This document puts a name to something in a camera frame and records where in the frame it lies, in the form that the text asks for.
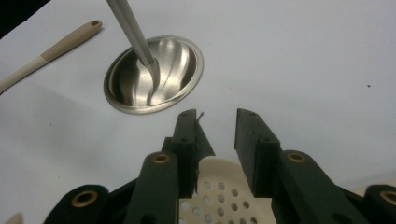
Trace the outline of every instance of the white surface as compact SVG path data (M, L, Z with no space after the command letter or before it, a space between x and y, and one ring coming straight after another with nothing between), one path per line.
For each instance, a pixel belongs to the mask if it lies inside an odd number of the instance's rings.
M191 108L205 112L201 124L220 158L237 161L242 107L338 185L396 177L395 1L131 5L146 38L180 35L200 47L201 81L162 112L122 114L106 101L103 81L129 43L106 1L49 2L0 40L0 78L87 21L104 28L0 96L0 223L17 212L41 223L73 188L113 190L136 178L145 156L172 136L177 114Z

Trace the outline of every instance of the metal bowl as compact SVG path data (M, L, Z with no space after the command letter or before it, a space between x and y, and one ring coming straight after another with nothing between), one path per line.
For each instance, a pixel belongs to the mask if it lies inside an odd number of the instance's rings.
M107 71L105 95L119 111L148 114L163 110L192 91L203 73L204 56L188 39L158 36L148 39L148 47L159 65L159 76L154 78L158 78L157 88L132 48L125 50Z

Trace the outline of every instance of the white perforated object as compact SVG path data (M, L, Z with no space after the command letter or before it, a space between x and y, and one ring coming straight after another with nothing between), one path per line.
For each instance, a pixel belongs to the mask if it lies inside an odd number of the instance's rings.
M179 224L276 223L271 200L253 197L240 164L207 157L199 171L198 192L179 201Z

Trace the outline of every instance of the metal rod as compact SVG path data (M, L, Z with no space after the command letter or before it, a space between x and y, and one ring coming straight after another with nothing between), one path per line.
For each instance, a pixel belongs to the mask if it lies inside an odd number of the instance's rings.
M117 18L123 32L126 34L132 48L139 57L140 62L148 66L154 62L149 51L149 45L140 30L139 24L127 0L107 0L111 10Z

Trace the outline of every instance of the wooden handle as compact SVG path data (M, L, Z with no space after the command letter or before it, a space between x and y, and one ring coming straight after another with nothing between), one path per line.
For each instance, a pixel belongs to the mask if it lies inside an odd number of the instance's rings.
M47 62L50 62L91 38L100 31L101 27L101 21L87 22L42 53L41 57Z
M40 56L26 64L24 67L0 80L0 94L12 85L30 75L38 68L44 66L50 61L63 55L70 49L82 44L93 35L97 34L102 28L101 21L90 21L77 28L69 35L65 36L62 40L52 46L50 49L42 53Z

